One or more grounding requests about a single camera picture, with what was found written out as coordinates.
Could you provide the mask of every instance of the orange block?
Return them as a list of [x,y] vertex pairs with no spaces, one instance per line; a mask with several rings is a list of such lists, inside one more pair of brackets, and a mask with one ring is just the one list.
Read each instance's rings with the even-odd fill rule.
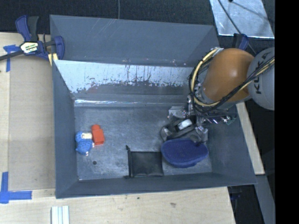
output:
[[92,126],[94,145],[100,145],[105,142],[104,132],[99,125]]

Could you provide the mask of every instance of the bin floor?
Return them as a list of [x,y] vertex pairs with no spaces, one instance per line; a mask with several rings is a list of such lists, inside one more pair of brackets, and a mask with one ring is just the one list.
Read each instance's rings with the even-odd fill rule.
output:
[[[128,153],[160,152],[160,129],[169,123],[170,107],[75,107],[76,131],[89,131],[98,124],[105,143],[95,146],[88,156],[77,154],[80,180],[120,178],[128,175]],[[175,168],[162,161],[164,175],[212,172],[210,157],[190,168]]]

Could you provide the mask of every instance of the black cable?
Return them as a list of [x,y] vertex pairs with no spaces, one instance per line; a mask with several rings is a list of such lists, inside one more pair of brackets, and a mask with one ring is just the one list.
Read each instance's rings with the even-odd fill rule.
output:
[[[228,16],[228,19],[231,21],[231,23],[234,25],[234,27],[236,28],[236,30],[238,31],[239,34],[242,34],[242,32],[239,30],[239,28],[236,26],[236,24],[234,23],[234,21],[231,19],[231,17],[229,16],[228,12],[225,10],[222,2],[220,0],[218,0],[220,6],[222,7],[223,11],[225,12],[225,14]],[[254,51],[253,47],[251,46],[250,43],[248,43],[249,48],[253,51],[253,53],[256,55],[256,52]]]
[[118,4],[117,19],[120,19],[120,17],[121,17],[121,2],[120,2],[120,0],[117,0],[117,4]]

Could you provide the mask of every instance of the sticker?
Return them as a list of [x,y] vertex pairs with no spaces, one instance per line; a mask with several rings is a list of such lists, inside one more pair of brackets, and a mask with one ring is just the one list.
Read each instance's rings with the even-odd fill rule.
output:
[[21,50],[26,54],[36,53],[38,51],[38,43],[26,42],[21,45]]

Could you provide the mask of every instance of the gray bin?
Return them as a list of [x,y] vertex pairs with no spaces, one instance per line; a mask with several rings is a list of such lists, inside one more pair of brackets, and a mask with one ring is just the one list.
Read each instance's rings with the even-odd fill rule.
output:
[[[162,160],[164,176],[127,178],[126,146],[160,151],[168,110],[186,104],[189,74],[219,46],[213,26],[52,15],[50,28],[65,42],[53,63],[57,198],[256,183],[238,118],[207,127],[209,156],[194,167]],[[75,133],[93,124],[105,143],[80,155]]]

